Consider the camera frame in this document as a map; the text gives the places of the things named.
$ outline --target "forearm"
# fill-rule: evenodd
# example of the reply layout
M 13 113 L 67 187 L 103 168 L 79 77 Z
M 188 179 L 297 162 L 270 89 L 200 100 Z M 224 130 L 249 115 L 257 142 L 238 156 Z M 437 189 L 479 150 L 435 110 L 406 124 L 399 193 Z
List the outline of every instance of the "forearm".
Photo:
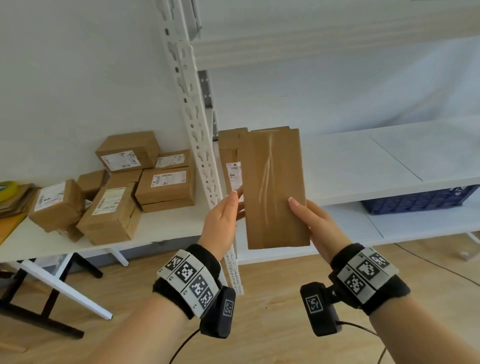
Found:
M 188 318 L 175 304 L 153 293 L 86 362 L 168 363 L 187 322 Z
M 393 298 L 370 322 L 396 364 L 478 364 L 479 353 L 426 312 L 411 295 Z

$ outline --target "person's right arm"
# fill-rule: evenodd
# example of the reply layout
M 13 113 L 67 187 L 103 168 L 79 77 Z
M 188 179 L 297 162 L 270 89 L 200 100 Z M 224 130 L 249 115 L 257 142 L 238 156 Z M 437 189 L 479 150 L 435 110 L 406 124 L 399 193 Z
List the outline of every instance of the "person's right arm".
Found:
M 311 241 L 330 264 L 350 239 L 328 213 L 312 201 L 289 199 L 290 208 L 311 231 Z M 397 364 L 478 364 L 480 354 L 440 323 L 409 294 L 392 298 L 370 315 L 370 322 Z

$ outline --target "tape roll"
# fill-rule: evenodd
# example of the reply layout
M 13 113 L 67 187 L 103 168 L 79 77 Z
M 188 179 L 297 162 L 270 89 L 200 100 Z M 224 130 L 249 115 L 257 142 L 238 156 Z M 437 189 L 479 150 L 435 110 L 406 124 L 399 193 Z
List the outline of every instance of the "tape roll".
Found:
M 18 185 L 14 181 L 0 182 L 0 202 L 12 198 L 18 193 Z

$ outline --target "perforated metal post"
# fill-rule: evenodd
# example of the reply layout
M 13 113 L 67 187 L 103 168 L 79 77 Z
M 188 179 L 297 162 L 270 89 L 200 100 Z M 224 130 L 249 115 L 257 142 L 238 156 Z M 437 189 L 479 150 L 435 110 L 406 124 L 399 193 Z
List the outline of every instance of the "perforated metal post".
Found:
M 200 173 L 210 208 L 222 199 L 218 169 L 212 143 L 212 130 L 207 125 L 205 105 L 195 65 L 193 49 L 180 0 L 152 0 L 168 65 L 172 72 L 192 152 Z M 228 275 L 237 294 L 243 294 L 237 258 L 233 247 L 225 255 Z

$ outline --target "person's left hand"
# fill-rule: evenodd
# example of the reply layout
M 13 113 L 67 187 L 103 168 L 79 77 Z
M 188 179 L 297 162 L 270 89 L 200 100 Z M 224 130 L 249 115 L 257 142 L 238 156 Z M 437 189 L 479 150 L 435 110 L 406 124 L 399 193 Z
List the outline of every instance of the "person's left hand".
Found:
M 198 243 L 211 252 L 220 261 L 230 249 L 235 231 L 236 221 L 245 216 L 243 202 L 239 198 L 243 193 L 242 187 L 233 191 L 212 208 L 204 222 L 204 229 Z

